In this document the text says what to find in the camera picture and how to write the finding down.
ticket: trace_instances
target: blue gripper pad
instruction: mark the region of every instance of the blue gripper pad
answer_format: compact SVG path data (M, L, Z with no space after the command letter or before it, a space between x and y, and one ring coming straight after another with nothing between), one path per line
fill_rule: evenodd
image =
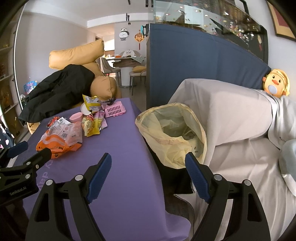
M189 173L189 176L197 190L198 196L205 200L206 203L210 203L211 196L209 193L209 184L205 179L202 171L199 169L195 162L196 158L193 154L186 154L185 156L185 166Z
M26 141L23 141L15 146L9 148L6 156L10 159L15 158L19 154L26 151L28 149L28 147L29 147L28 143Z
M102 160L98 170L93 175L92 180L89 182L89 192L86 196L89 203L98 198L106 177L111 169L111 165L112 158L109 154L107 154Z

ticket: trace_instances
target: track light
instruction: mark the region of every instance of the track light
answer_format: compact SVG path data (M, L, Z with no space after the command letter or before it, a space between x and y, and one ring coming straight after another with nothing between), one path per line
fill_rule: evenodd
M130 21L129 21L129 15L128 15L128 13L126 13L126 21L128 21L128 25L131 24Z

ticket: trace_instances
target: sofa cushion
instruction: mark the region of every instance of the sofa cushion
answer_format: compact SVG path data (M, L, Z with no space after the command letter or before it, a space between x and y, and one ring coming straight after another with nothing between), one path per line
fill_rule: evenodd
M87 69L89 69L90 71L92 71L94 73L95 77L104 76L97 63L84 64L83 66L86 67Z
M54 50L49 54L49 67L61 70L69 64L88 64L95 62L104 53L104 41L102 39L67 50Z
M143 70L145 70L146 69L146 67L145 66L141 66L141 65L139 65L139 66L135 66L134 68L133 68L133 72L134 73L141 73Z
M107 76L98 76L91 84L91 96L97 96L100 100L106 101L116 96L116 81Z

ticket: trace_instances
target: orange snack bag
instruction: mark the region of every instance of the orange snack bag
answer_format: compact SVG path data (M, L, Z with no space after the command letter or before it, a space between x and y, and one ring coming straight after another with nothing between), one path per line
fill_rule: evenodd
M81 122L70 123L63 117L56 120L43 134L36 146L40 151L45 147L52 152L52 159L57 158L68 151L76 151L82 145Z

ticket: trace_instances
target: ceiling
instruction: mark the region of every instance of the ceiling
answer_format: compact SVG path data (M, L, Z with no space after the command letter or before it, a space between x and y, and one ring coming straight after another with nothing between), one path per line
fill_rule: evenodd
M148 12L145 0L38 0L72 12L85 20L123 13Z
M88 28L88 30L92 31L93 33L96 33L98 37L114 35L114 24L109 23L109 24L99 25L92 28Z

